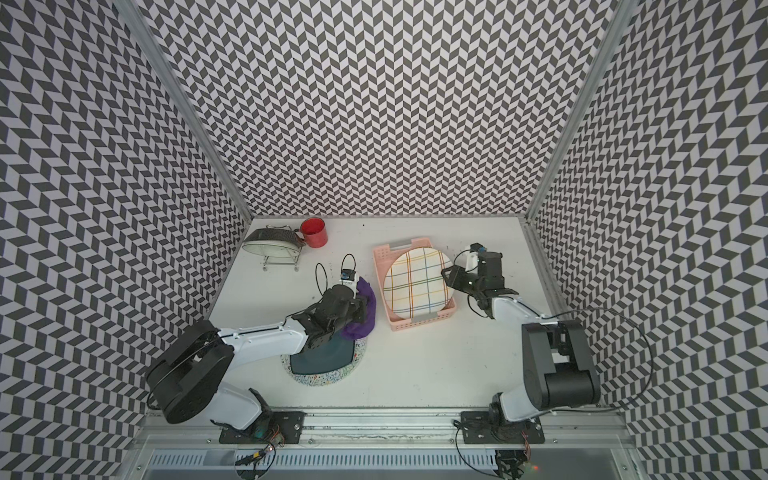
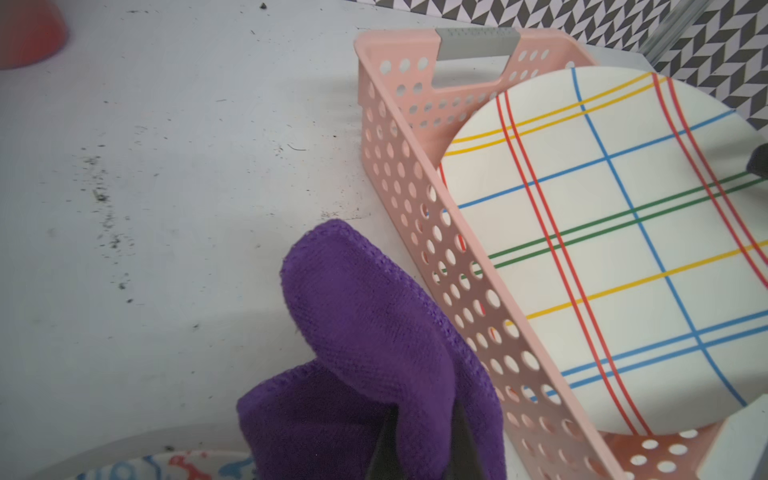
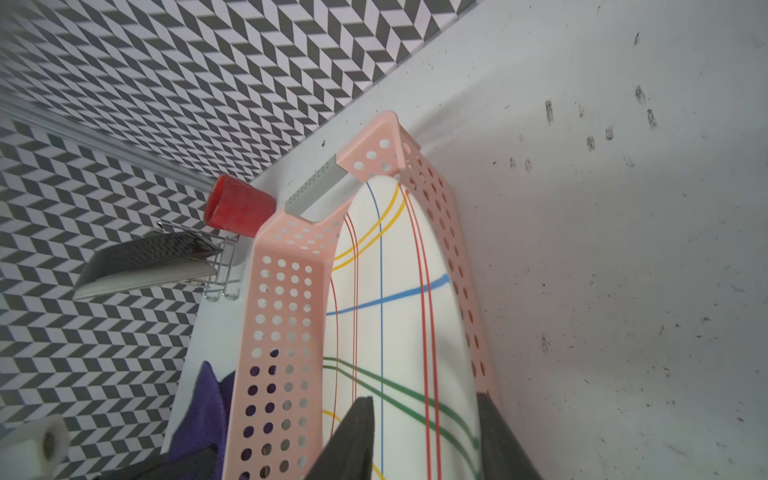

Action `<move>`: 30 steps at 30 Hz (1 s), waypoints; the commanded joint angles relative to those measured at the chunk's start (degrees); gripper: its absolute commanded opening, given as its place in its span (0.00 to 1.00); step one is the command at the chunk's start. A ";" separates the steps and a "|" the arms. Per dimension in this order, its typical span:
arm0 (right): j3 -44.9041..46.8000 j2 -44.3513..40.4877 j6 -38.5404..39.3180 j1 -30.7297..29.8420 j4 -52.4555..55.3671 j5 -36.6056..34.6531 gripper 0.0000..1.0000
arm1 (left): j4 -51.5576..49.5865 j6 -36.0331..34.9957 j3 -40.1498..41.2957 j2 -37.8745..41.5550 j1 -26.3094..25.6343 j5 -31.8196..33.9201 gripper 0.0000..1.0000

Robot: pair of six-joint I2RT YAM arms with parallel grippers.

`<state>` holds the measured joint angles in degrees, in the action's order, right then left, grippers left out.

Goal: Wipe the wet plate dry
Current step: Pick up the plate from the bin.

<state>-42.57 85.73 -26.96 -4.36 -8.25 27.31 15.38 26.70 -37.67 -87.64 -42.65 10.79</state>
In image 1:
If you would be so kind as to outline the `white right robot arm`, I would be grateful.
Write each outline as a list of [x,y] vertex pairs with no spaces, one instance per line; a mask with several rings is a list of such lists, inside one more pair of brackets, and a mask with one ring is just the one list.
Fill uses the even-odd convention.
[[491,422],[505,425],[597,404],[601,385],[584,326],[578,320],[546,317],[522,301],[505,285],[502,258],[475,244],[465,265],[441,271],[447,286],[472,298],[486,317],[517,334],[513,351],[521,355],[522,383],[493,397]]

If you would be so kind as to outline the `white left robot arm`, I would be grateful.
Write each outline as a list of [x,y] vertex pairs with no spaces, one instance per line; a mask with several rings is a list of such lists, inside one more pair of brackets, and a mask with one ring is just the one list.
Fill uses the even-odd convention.
[[255,389],[225,382],[229,370],[284,355],[304,357],[322,371],[338,370],[338,348],[355,345],[347,329],[373,326],[375,313],[375,294],[360,280],[356,289],[326,289],[319,301],[274,325],[219,329],[208,320],[197,322],[146,370],[147,407],[170,424],[202,415],[220,427],[248,430],[268,417],[269,407]]

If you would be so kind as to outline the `purple cloth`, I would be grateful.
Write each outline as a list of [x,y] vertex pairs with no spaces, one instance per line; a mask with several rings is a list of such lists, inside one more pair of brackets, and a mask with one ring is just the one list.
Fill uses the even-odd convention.
[[368,337],[375,327],[377,301],[371,284],[363,277],[359,277],[356,293],[356,299],[363,300],[363,305],[357,311],[355,319],[341,331],[341,336],[350,341]]

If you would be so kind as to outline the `colourful squiggle pattern plate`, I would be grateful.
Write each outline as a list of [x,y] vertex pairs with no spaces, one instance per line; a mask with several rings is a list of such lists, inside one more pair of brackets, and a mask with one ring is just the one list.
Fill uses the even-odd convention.
[[327,373],[327,374],[308,375],[308,376],[295,375],[289,371],[288,362],[289,362],[289,357],[291,355],[282,355],[280,359],[281,359],[283,369],[297,383],[305,386],[310,386],[310,387],[328,386],[345,379],[359,366],[359,364],[361,363],[366,353],[367,343],[368,341],[366,339],[356,340],[354,359],[352,363],[337,371]]

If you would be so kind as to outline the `plaid striped white plate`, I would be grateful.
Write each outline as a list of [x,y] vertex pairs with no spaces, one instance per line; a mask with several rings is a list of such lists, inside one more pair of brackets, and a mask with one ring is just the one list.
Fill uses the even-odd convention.
[[442,311],[453,297],[441,270],[450,258],[432,247],[418,247],[400,255],[383,277],[382,293],[395,320],[415,320]]

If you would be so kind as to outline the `dark teal plate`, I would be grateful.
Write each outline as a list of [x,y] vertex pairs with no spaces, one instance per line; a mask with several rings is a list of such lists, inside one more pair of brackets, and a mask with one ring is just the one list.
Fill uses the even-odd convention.
[[321,375],[337,371],[354,359],[355,341],[340,334],[327,343],[289,357],[289,371],[295,375]]

